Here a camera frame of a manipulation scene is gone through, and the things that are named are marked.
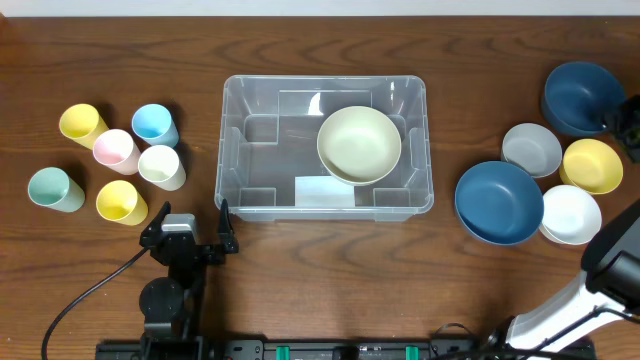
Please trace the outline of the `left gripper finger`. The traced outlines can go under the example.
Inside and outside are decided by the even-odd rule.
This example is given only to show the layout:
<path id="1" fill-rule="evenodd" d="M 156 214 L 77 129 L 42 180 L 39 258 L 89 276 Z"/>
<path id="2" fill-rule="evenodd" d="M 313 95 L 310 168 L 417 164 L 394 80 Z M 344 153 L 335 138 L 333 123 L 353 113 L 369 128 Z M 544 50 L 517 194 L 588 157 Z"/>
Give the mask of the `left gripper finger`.
<path id="1" fill-rule="evenodd" d="M 225 253 L 239 252 L 239 243 L 231 223 L 229 206 L 226 199 L 223 199 L 221 202 L 217 235 Z"/>
<path id="2" fill-rule="evenodd" d="M 139 244 L 143 248 L 158 246 L 163 238 L 162 222 L 171 213 L 171 204 L 165 201 L 155 218 L 145 227 L 140 234 Z"/>

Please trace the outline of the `dark blue bowl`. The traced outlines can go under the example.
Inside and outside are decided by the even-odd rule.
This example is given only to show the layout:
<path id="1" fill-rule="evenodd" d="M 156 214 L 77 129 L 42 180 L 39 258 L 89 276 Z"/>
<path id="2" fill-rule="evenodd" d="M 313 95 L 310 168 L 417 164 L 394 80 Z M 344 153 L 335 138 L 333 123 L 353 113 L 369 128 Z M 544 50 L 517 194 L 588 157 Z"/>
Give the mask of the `dark blue bowl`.
<path id="1" fill-rule="evenodd" d="M 486 161 L 469 168 L 459 179 L 454 209 L 473 237 L 499 246 L 529 240 L 544 214 L 543 194 L 521 168 L 502 161 Z"/>
<path id="2" fill-rule="evenodd" d="M 607 131 L 601 116 L 626 100 L 619 80 L 595 63 L 575 61 L 556 67 L 546 79 L 541 111 L 559 133 L 573 137 Z"/>

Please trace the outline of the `beige large bowl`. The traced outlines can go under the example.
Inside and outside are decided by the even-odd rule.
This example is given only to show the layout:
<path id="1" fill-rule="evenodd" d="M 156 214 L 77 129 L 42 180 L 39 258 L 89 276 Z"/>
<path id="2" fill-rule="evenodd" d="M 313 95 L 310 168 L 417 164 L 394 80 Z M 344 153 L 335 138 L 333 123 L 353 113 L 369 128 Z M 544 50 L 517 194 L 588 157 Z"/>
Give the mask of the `beige large bowl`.
<path id="1" fill-rule="evenodd" d="M 366 186 L 398 164 L 402 140 L 392 120 L 371 107 L 349 106 L 329 115 L 316 141 L 322 165 L 339 181 Z"/>

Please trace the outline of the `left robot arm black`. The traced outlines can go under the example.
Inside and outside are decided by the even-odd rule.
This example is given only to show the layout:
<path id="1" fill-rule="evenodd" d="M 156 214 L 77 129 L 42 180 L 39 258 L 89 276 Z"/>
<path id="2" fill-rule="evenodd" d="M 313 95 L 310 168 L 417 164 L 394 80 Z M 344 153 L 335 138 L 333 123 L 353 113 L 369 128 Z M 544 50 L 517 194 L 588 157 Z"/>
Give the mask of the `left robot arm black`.
<path id="1" fill-rule="evenodd" d="M 231 225 L 228 203 L 222 202 L 217 228 L 218 242 L 200 244 L 193 214 L 173 214 L 166 202 L 145 227 L 139 244 L 168 268 L 168 275 L 149 282 L 139 296 L 150 338 L 186 339 L 195 332 L 210 266 L 225 263 L 239 251 Z"/>

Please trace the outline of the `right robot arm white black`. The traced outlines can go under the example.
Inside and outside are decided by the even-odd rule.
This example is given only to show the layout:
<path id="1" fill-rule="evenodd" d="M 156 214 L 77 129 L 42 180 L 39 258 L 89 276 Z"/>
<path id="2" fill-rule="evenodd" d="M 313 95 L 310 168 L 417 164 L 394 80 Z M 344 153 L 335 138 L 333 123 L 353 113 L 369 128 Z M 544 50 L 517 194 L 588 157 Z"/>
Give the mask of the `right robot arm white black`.
<path id="1" fill-rule="evenodd" d="M 639 203 L 600 230 L 581 259 L 580 274 L 550 300 L 516 316 L 503 344 L 540 358 L 590 332 L 639 315 Z"/>

